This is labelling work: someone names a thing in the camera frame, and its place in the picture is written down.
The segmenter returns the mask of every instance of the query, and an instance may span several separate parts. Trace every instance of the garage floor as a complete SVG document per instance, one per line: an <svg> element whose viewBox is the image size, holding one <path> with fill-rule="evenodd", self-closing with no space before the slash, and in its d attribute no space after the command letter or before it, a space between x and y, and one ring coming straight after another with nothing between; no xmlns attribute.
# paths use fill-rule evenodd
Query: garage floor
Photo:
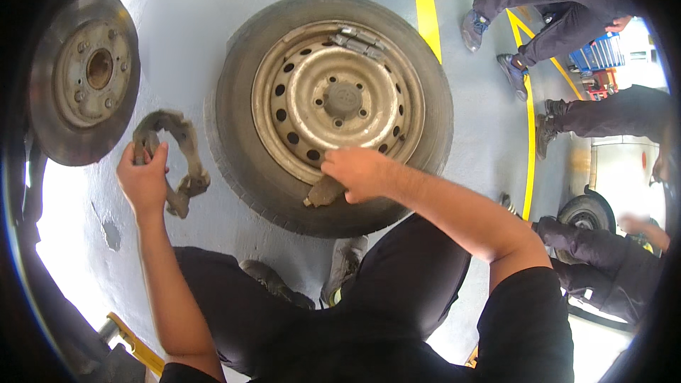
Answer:
<svg viewBox="0 0 681 383"><path fill-rule="evenodd" d="M239 260L260 259L294 290L316 299L330 268L333 241L288 233L251 212L221 177L204 130L203 101L217 84L227 40L251 15L277 0L122 1L138 28L142 56L140 93L131 124L100 163L64 168L51 162L45 176L39 253L64 294L94 327L114 311L161 353L142 281L132 212L114 172L141 118L168 108L193 121L201 160L212 177L209 191L192 200L188 218L167 218L171 242L234 254ZM415 0L374 1L416 26ZM515 99L494 59L515 52L514 37L508 17L501 14L486 33L481 50L470 54L460 38L459 24L472 1L435 0L455 112L454 144L444 176L493 199L506 190L522 208L528 172L526 104ZM537 32L539 15L533 20L525 22ZM545 98L576 99L550 62L533 68L531 80L538 111L543 110ZM537 162L531 218L555 215L568 199L570 155L571 141L564 134L551 144L548 159ZM169 180L175 185L186 164L173 142L169 166ZM378 238L379 234L370 237L372 242ZM449 318L429 340L448 361L463 363L474 348L475 324L487 294L488 269L474 260Z"/></svg>

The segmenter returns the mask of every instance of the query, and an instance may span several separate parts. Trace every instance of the shoe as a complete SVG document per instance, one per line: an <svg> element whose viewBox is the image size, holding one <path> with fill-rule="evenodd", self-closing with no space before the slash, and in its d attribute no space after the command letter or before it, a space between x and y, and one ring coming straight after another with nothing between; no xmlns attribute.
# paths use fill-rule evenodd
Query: shoe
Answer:
<svg viewBox="0 0 681 383"><path fill-rule="evenodd" d="M475 53L480 49L482 34L489 28L489 20L471 9L461 24L461 37L469 51Z"/></svg>
<svg viewBox="0 0 681 383"><path fill-rule="evenodd" d="M547 99L544 101L544 109L546 115L556 116L565 115L567 113L567 103L564 100Z"/></svg>
<svg viewBox="0 0 681 383"><path fill-rule="evenodd" d="M517 211L515 210L515 205L511 201L511 196L508 195L506 192L502 191L501 195L499 196L499 204L501 207L504 209L510 211L514 215L517 215Z"/></svg>
<svg viewBox="0 0 681 383"><path fill-rule="evenodd" d="M366 237L336 240L331 260L329 277L321 287L320 300L325 305L335 306L341 300L341 287L360 268L364 254L369 248Z"/></svg>
<svg viewBox="0 0 681 383"><path fill-rule="evenodd" d="M241 262L239 267L275 296L304 309L315 309L315 302L312 299L305 294L293 291L274 269L263 262L247 259Z"/></svg>
<svg viewBox="0 0 681 383"><path fill-rule="evenodd" d="M549 142L556 139L558 132L553 124L553 119L546 117L543 114L537 114L535 118L535 152L540 160L546 158L546 148Z"/></svg>
<svg viewBox="0 0 681 383"><path fill-rule="evenodd" d="M506 77L515 89L515 95L521 101L527 101L527 89L525 89L525 76L529 74L527 68L524 70L519 70L514 64L511 64L513 55L511 54L501 54L497 55L497 62L504 70Z"/></svg>

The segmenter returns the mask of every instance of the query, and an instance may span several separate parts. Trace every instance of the person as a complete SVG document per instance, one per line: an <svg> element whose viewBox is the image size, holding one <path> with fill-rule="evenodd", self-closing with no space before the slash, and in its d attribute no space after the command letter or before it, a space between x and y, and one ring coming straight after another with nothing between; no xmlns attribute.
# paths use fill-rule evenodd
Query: person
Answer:
<svg viewBox="0 0 681 383"><path fill-rule="evenodd" d="M514 213L508 194L502 193L501 203ZM524 222L544 245L564 250L582 261L567 264L551 258L560 286L568 294L629 324L638 324L645 316L669 249L669 235L658 225L632 215L619 219L626 233L644 234L647 241L662 252L659 258L633 239L607 229L578 228L550 216L537 222Z"/></svg>
<svg viewBox="0 0 681 383"><path fill-rule="evenodd" d="M355 203L415 211L362 259L331 308L272 295L233 256L173 248L164 224L167 144L146 165L133 146L116 174L138 225L162 382L572 382L573 343L555 271L532 230L495 202L362 148L328 151L322 171ZM475 369L424 342L457 298L470 255L489 264Z"/></svg>
<svg viewBox="0 0 681 383"><path fill-rule="evenodd" d="M674 99L667 92L632 85L600 101L544 101L546 114L535 118L535 151L546 158L548 144L558 133L574 132L582 138L627 134L648 137L660 144L660 157L670 152L677 122Z"/></svg>
<svg viewBox="0 0 681 383"><path fill-rule="evenodd" d="M482 35L504 9L535 5L549 21L517 53L501 54L497 61L515 89L527 100L524 76L528 67L560 54L569 54L606 32L619 32L636 15L631 0L474 0L461 25L461 35L471 52L480 49Z"/></svg>

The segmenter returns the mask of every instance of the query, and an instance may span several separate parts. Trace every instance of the gray floor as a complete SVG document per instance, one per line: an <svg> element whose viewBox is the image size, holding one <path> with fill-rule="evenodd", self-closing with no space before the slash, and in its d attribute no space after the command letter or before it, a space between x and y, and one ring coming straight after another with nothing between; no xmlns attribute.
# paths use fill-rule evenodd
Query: gray floor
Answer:
<svg viewBox="0 0 681 383"><path fill-rule="evenodd" d="M277 0L122 1L140 35L143 74L138 103L123 140L100 163L84 168L48 166L40 229L50 272L90 322L98 321L94 311L115 311L151 348L161 352L150 320L132 212L116 186L114 171L141 118L157 108L169 108L182 111L193 121L201 160L212 176L209 191L192 200L188 218L167 218L172 243L234 254L239 260L260 259L295 290L316 299L330 267L332 241L288 233L252 213L222 179L204 131L202 104L216 85L227 39L248 17ZM416 24L415 0L374 1ZM522 207L527 172L526 107L514 98L494 59L499 53L515 51L508 18L502 14L494 21L481 50L471 55L464 48L458 26L472 0L435 2L443 66L455 110L454 145L444 175L495 199L499 191L506 190ZM530 26L539 30L536 23ZM574 96L550 62L537 65L531 76L537 108L544 98ZM548 159L537 163L531 217L555 214L566 201L569 149L569 137L561 135L551 144ZM186 167L174 143L169 166L170 183L175 185ZM63 202L48 197L60 192L68 178L80 185L70 191L66 211ZM379 234L373 234L371 241L377 241ZM118 249L112 242L116 237L120 238ZM63 259L47 257L56 251ZM487 292L488 270L474 260L449 318L430 338L448 361L463 363L475 346L475 324ZM98 307L91 308L88 302L97 302Z"/></svg>

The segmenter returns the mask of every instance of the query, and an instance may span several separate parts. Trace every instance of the black pants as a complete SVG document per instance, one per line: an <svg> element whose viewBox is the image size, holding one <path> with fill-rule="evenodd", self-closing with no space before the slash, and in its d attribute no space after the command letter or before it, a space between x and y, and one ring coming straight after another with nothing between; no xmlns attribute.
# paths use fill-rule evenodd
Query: black pants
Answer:
<svg viewBox="0 0 681 383"><path fill-rule="evenodd" d="M367 252L336 307L309 311L268 293L233 256L191 247L175 252L218 351L231 368L250 376L263 349L306 321L342 322L366 313L426 339L447 317L471 260L445 233L413 214Z"/></svg>
<svg viewBox="0 0 681 383"><path fill-rule="evenodd" d="M610 231L576 228L551 217L539 220L537 234L545 245L586 262L568 265L551 259L560 286L570 295L631 324L641 319L659 280L658 258ZM584 297L587 289L590 299Z"/></svg>
<svg viewBox="0 0 681 383"><path fill-rule="evenodd" d="M535 5L554 19L526 45L518 48L518 60L527 66L569 54L605 34L605 27L618 15L616 0L475 0L473 9L493 20L504 9Z"/></svg>
<svg viewBox="0 0 681 383"><path fill-rule="evenodd" d="M632 85L600 101L570 102L566 114L554 118L554 127L583 138L628 134L661 143L672 104L666 92Z"/></svg>

